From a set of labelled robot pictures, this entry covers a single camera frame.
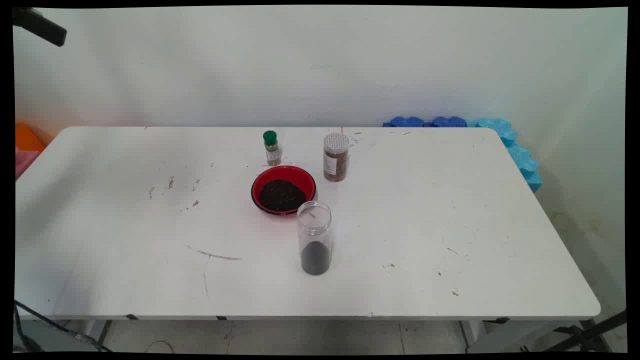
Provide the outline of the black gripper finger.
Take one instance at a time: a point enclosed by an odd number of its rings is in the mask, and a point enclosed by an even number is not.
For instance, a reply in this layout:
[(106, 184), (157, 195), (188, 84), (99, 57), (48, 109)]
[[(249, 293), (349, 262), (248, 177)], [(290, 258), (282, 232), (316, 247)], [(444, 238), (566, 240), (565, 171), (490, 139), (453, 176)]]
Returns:
[(57, 47), (66, 43), (66, 28), (47, 19), (34, 7), (13, 7), (13, 26), (23, 28)]

